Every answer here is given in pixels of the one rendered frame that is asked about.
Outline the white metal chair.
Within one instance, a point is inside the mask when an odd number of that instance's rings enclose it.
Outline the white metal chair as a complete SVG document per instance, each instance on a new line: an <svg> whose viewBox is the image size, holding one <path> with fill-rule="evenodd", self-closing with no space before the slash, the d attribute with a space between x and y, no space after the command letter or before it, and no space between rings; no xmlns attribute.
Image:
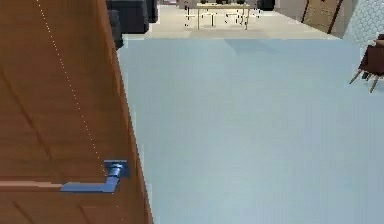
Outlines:
<svg viewBox="0 0 384 224"><path fill-rule="evenodd" d="M186 6L184 8L184 11L185 11L185 14L184 14L184 18L185 18L184 26L185 27L188 27L190 25L192 19L195 19L197 21L197 27L200 27L200 20L205 18L205 17L208 17L210 19L210 27L215 26L214 20L215 20L216 13L212 12L208 8L198 9L196 11L196 13L193 14L192 9L189 8L188 6Z"/></svg>
<svg viewBox="0 0 384 224"><path fill-rule="evenodd" d="M228 23L229 18L233 17L236 24L246 25L247 24L247 22L246 22L247 17L259 18L261 13L262 13L262 11L260 9L256 9L256 8L254 8L252 10L247 10L247 9L240 10L240 9L238 9L234 12L228 12L225 14L225 23Z"/></svg>

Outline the dark brown chair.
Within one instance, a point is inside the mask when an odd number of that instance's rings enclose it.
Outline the dark brown chair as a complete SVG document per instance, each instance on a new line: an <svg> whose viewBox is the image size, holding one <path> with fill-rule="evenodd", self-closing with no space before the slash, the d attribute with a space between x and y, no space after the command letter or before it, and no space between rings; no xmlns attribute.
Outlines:
<svg viewBox="0 0 384 224"><path fill-rule="evenodd" d="M360 74L362 74L362 78L366 81L371 77L374 78L370 92L375 90L379 79L384 79L384 34L379 34L374 43L367 46L357 72L350 80L350 84Z"/></svg>

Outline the brown wooden room door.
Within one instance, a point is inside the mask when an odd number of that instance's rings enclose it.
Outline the brown wooden room door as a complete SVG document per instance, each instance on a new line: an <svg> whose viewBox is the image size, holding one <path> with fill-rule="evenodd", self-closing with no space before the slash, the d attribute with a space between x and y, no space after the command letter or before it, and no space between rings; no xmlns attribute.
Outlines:
<svg viewBox="0 0 384 224"><path fill-rule="evenodd" d="M105 0L0 0L0 224L154 224Z"/></svg>

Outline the dark grey sofa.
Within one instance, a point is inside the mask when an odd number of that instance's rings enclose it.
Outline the dark grey sofa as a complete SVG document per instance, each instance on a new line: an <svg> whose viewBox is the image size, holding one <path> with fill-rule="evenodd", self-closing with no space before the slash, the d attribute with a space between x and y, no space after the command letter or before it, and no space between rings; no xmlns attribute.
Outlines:
<svg viewBox="0 0 384 224"><path fill-rule="evenodd" d="M115 48L120 49L123 34L145 34L158 20L157 0L105 0Z"/></svg>

